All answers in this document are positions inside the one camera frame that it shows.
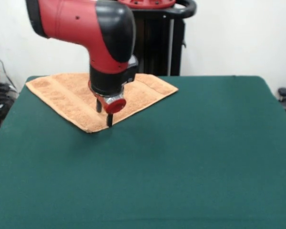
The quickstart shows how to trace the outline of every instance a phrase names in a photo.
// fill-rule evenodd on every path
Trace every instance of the black joint cover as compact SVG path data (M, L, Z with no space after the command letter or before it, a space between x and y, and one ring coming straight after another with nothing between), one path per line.
M45 34L43 27L42 27L38 0L26 0L26 3L27 3L29 19L30 19L31 25L35 33L37 33L41 37L49 38Z

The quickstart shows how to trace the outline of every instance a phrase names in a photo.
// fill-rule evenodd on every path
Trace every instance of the cable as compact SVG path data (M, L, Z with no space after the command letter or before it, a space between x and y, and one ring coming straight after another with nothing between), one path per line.
M2 64L2 68L3 68L3 71L4 71L5 75L6 75L6 78L8 78L9 82L11 83L11 85L13 85L13 87L16 88L16 86L15 86L14 83L13 83L13 81L12 81L12 80L9 78L9 76L7 75L6 70L5 70L4 63L3 63L3 61L2 61L1 59L0 59L0 63Z

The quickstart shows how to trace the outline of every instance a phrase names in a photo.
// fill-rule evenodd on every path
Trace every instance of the table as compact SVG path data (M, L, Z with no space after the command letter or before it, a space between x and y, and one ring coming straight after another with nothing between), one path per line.
M163 79L179 92L95 134L24 87L0 130L0 229L286 228L286 113L265 81Z

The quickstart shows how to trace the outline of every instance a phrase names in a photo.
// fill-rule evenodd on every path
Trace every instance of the folded towel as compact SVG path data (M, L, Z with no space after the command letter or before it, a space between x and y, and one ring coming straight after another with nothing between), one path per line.
M59 115L92 133L108 128L105 111L96 112L96 98L88 88L88 73L62 73L36 78L26 86ZM113 115L113 125L178 91L149 74L136 74L124 88L127 104Z

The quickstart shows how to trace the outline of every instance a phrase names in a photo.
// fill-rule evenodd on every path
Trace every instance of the white background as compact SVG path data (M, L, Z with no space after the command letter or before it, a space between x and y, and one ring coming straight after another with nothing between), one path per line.
M259 75L286 86L286 0L196 0L186 19L181 75ZM16 85L31 75L87 72L88 53L39 37L25 0L0 0L0 58Z

